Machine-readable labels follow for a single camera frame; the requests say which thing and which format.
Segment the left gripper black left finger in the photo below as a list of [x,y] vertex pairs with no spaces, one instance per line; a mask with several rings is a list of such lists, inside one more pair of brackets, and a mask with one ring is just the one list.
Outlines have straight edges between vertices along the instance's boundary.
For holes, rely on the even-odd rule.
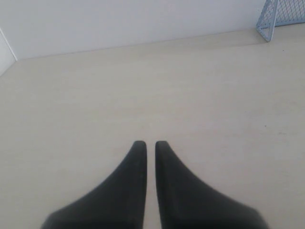
[[95,189],[53,212],[43,229],[141,229],[147,190],[147,146],[135,141]]

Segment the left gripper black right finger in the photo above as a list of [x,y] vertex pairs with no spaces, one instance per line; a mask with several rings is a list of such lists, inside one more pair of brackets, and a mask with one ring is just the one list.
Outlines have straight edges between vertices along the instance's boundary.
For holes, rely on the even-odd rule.
[[155,178],[163,229],[265,228],[258,211],[204,183],[167,141],[155,144]]

